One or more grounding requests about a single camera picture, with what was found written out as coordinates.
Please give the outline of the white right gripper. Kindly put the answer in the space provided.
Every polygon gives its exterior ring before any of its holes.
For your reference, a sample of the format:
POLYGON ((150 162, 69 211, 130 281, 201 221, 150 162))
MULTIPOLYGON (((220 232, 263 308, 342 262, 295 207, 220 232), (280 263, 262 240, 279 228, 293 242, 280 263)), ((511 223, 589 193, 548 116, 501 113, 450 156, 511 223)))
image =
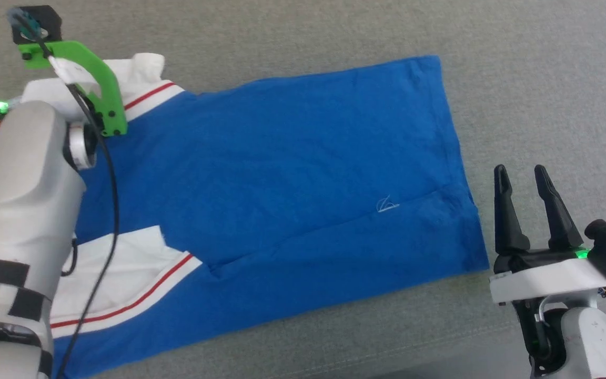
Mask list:
POLYGON ((567 251, 528 251, 531 243, 520 228, 507 168, 495 166, 495 250, 499 256, 490 277, 490 294, 495 304, 606 287, 606 277, 587 259, 589 249, 580 247, 583 239, 545 166, 536 165, 534 175, 546 209, 548 247, 567 251))

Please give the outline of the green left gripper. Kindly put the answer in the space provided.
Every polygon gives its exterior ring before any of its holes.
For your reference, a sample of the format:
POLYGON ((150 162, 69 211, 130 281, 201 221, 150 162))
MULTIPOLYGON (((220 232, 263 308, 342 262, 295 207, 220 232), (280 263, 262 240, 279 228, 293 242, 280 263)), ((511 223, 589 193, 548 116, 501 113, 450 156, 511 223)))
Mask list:
POLYGON ((19 45, 27 69, 51 68, 55 77, 32 80, 20 103, 42 101, 52 105, 68 122, 85 122, 85 105, 103 136, 127 134, 127 118, 118 80, 113 70, 87 46, 77 41, 47 42, 52 53, 44 58, 36 43, 19 45))

